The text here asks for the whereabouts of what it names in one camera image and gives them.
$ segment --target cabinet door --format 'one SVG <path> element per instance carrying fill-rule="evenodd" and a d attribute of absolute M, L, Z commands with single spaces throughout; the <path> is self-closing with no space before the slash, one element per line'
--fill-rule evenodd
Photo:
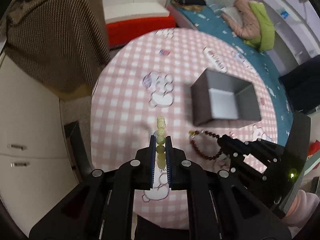
<path fill-rule="evenodd" d="M 27 166 L 11 167 L 11 163 Z M 68 159 L 21 159 L 0 155 L 0 194 L 26 236 L 75 186 Z"/>
<path fill-rule="evenodd" d="M 7 56 L 0 66 L 0 153 L 67 156 L 59 98 Z"/>

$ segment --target white mattress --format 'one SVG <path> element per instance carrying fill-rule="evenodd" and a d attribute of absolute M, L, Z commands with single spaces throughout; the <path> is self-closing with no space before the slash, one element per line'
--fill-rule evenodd
<path fill-rule="evenodd" d="M 138 18 L 169 16 L 169 11 L 156 2 L 105 6 L 103 11 L 106 24 Z"/>

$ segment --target red mattress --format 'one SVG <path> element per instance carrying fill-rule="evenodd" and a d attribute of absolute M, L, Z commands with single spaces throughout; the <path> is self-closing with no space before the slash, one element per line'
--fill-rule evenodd
<path fill-rule="evenodd" d="M 129 41 L 149 33 L 151 31 L 174 28 L 176 22 L 174 18 L 168 17 L 150 17 L 133 20 L 126 20 L 122 22 L 106 24 L 110 48 L 115 48 L 127 44 Z"/>

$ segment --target brown striped cloth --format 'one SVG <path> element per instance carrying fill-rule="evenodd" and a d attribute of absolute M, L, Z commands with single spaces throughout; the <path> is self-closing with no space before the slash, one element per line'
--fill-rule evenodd
<path fill-rule="evenodd" d="M 14 0 L 0 22 L 5 53 L 48 87 L 95 84 L 110 61 L 102 0 Z"/>

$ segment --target green jacket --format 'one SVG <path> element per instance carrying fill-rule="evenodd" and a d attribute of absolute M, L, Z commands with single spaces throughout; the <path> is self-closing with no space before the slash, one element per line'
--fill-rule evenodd
<path fill-rule="evenodd" d="M 261 35 L 244 43 L 257 48 L 259 52 L 273 49 L 275 43 L 275 27 L 271 22 L 263 3 L 250 3 L 250 8 L 260 23 Z"/>

